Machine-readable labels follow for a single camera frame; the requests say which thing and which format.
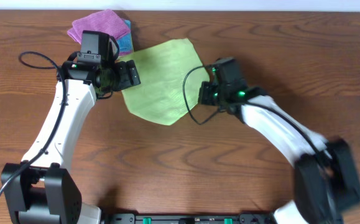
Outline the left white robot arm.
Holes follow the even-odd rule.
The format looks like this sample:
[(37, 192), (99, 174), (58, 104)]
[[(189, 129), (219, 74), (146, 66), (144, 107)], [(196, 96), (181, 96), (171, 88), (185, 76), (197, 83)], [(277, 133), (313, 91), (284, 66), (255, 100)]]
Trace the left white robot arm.
[(40, 133), (18, 164), (7, 163), (2, 189), (13, 223), (101, 223), (102, 211), (83, 202), (70, 175), (88, 113), (114, 91), (140, 84), (133, 60), (66, 61)]

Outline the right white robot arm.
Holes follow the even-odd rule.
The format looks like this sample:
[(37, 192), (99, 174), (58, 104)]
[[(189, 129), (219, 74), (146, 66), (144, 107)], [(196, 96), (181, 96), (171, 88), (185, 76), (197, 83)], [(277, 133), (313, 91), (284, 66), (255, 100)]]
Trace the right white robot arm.
[(259, 87), (203, 82), (198, 101), (261, 133), (293, 167), (294, 198), (272, 214), (274, 222), (342, 223), (343, 212), (360, 205), (359, 172), (344, 139), (309, 130)]

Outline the light green microfiber cloth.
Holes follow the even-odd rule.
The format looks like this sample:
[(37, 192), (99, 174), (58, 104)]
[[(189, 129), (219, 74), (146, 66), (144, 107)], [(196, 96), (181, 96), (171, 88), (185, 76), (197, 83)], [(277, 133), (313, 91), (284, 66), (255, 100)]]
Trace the light green microfiber cloth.
[(190, 40), (173, 39), (121, 57), (135, 61), (141, 84), (122, 91), (130, 113), (170, 126), (198, 103), (208, 72)]

